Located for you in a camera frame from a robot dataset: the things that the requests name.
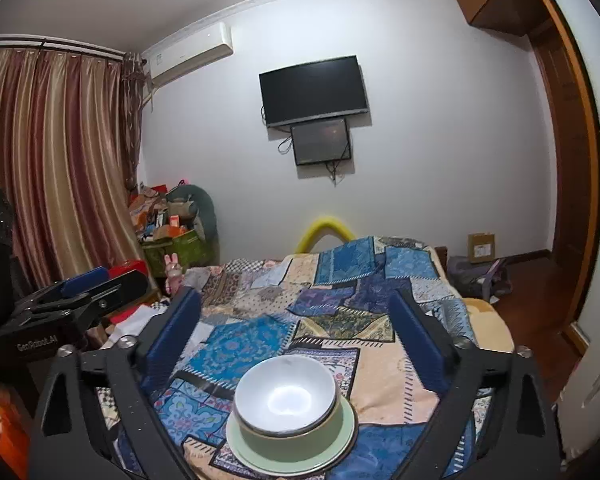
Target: bed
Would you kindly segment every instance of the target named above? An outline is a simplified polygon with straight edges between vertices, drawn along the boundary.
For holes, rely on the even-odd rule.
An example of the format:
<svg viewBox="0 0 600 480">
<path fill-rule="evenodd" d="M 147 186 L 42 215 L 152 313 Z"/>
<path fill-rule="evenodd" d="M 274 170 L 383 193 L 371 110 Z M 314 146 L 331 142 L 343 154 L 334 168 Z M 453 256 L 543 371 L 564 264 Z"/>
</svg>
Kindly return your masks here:
<svg viewBox="0 0 600 480">
<path fill-rule="evenodd" d="M 388 301 L 395 290 L 409 290 L 423 313 L 453 337 L 479 346 L 489 341 L 491 349 L 500 351 L 513 348 L 497 314 L 482 306 L 483 312 L 474 308 L 470 315 L 447 281 L 436 250 L 410 238 L 359 238 L 282 261 L 237 259 L 189 269 L 185 283 L 202 295 L 200 322 L 166 387 L 146 393 L 173 444 L 200 478 L 263 478 L 245 468 L 226 444 L 233 392 L 241 375 L 258 362 L 304 354 L 333 372 L 359 422 L 353 448 L 328 478 L 388 479 L 439 402 L 389 320 Z M 485 320 L 484 314 L 491 317 Z M 494 337 L 494 331 L 500 336 Z M 478 391 L 444 476 L 472 459 L 491 393 L 490 388 Z M 110 390 L 99 388 L 98 398 L 122 467 L 142 476 Z"/>
</svg>

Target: black television screen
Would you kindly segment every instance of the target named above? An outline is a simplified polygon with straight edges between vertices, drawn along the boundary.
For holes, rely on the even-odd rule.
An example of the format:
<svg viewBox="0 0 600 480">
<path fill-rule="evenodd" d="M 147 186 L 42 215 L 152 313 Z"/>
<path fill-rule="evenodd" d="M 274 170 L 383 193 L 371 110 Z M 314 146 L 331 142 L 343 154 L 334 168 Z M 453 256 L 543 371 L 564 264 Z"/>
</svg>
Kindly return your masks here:
<svg viewBox="0 0 600 480">
<path fill-rule="evenodd" d="M 260 74 L 267 126 L 368 112 L 356 56 Z"/>
<path fill-rule="evenodd" d="M 296 124 L 291 127 L 291 140 L 297 166 L 351 158 L 344 118 Z"/>
</svg>

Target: stack of bowls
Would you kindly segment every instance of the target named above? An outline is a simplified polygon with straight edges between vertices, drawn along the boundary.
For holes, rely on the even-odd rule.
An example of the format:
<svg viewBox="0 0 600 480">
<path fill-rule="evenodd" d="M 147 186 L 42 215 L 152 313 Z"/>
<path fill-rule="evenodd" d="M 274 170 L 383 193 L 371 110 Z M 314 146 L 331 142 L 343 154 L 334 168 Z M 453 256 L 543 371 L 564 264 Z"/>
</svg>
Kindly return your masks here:
<svg viewBox="0 0 600 480">
<path fill-rule="evenodd" d="M 305 476 L 337 462 L 356 434 L 356 415 L 323 364 L 303 355 L 267 359 L 240 379 L 226 439 L 248 468 Z"/>
</svg>

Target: white air conditioner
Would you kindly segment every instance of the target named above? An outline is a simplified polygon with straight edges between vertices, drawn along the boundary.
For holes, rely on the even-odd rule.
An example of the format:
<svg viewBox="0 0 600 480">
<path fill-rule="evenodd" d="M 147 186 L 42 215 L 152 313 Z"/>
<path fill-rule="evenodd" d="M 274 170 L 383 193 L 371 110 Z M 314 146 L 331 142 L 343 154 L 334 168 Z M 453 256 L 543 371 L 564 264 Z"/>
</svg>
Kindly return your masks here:
<svg viewBox="0 0 600 480">
<path fill-rule="evenodd" d="M 233 53 L 231 30 L 224 22 L 219 22 L 151 56 L 151 79 L 154 86 L 162 86 Z"/>
</svg>

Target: cardboard box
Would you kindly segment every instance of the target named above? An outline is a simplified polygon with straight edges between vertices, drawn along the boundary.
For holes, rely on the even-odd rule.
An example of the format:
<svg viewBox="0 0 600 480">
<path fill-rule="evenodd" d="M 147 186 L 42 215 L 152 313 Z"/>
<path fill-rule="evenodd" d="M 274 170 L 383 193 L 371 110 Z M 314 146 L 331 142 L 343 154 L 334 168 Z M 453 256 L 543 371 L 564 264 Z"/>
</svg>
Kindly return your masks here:
<svg viewBox="0 0 600 480">
<path fill-rule="evenodd" d="M 491 233 L 469 235 L 467 256 L 472 264 L 490 262 L 496 258 L 496 237 Z"/>
</svg>

